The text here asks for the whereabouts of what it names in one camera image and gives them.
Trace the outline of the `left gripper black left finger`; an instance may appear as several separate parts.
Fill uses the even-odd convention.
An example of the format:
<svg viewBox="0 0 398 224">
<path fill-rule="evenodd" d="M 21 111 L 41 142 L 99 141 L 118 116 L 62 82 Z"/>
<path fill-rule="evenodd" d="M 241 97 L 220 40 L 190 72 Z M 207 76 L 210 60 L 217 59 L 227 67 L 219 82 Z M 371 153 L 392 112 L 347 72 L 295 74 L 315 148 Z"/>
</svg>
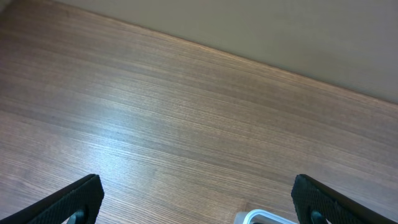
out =
<svg viewBox="0 0 398 224">
<path fill-rule="evenodd" d="M 2 224 L 94 224 L 104 190 L 98 174 L 89 174 L 1 220 Z"/>
</svg>

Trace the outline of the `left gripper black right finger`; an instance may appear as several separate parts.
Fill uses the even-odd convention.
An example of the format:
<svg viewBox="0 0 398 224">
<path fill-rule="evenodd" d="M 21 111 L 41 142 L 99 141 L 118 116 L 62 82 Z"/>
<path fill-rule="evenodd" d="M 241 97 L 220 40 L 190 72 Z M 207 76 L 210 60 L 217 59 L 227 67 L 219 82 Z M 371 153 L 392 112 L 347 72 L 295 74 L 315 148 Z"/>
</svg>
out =
<svg viewBox="0 0 398 224">
<path fill-rule="evenodd" d="M 397 224 L 305 174 L 291 191 L 300 224 Z"/>
</svg>

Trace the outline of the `clear plastic container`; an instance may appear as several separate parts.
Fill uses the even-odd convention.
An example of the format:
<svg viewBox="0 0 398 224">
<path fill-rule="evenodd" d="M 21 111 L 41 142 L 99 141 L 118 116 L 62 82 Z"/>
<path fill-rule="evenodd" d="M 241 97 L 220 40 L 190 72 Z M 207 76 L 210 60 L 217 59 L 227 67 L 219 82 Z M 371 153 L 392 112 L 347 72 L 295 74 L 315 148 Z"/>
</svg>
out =
<svg viewBox="0 0 398 224">
<path fill-rule="evenodd" d="M 250 212 L 238 212 L 234 218 L 234 224 L 296 224 L 286 218 L 271 212 L 255 209 Z"/>
</svg>

